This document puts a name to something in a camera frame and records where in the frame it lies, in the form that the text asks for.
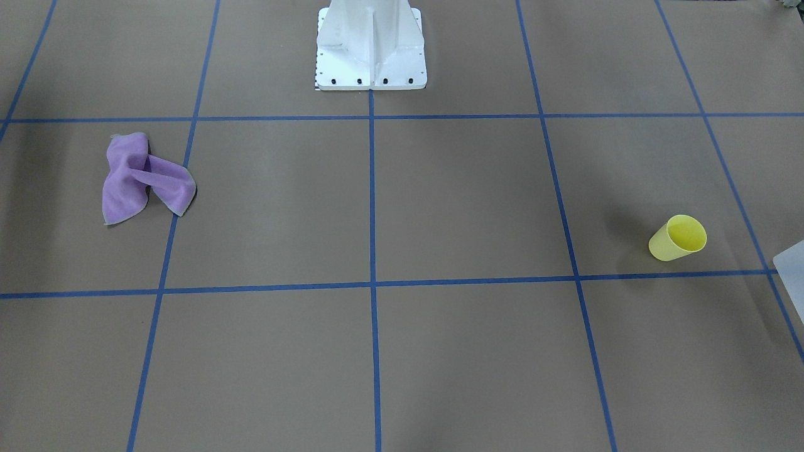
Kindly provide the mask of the purple microfiber cloth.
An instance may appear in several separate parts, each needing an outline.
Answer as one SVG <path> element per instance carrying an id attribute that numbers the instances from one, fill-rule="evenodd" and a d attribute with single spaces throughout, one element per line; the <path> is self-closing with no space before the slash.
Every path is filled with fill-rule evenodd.
<path id="1" fill-rule="evenodd" d="M 143 132 L 115 134 L 106 151 L 109 172 L 102 186 L 104 224 L 111 226 L 142 212 L 153 193 L 174 215 L 182 217 L 197 193 L 188 169 L 154 156 Z"/>

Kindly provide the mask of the clear plastic storage box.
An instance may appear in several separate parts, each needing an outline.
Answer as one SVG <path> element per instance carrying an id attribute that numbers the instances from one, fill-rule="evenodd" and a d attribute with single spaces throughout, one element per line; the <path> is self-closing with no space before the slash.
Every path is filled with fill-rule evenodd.
<path id="1" fill-rule="evenodd" d="M 773 265 L 788 292 L 796 315 L 803 320 L 803 240 L 773 258 Z"/>

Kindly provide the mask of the yellow plastic cup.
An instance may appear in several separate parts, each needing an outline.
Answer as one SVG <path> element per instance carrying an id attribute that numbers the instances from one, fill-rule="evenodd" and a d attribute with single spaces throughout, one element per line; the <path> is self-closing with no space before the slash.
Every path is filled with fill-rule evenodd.
<path id="1" fill-rule="evenodd" d="M 674 215 L 652 235 L 648 249 L 659 261 L 674 261 L 696 252 L 707 244 L 703 224 L 689 215 Z"/>

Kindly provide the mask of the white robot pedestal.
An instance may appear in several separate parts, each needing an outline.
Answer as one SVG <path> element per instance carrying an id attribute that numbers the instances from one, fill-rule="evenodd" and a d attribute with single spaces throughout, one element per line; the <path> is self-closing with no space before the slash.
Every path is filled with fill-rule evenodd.
<path id="1" fill-rule="evenodd" d="M 314 87 L 421 90 L 428 85 L 422 14 L 408 1 L 331 1 L 317 14 Z"/>

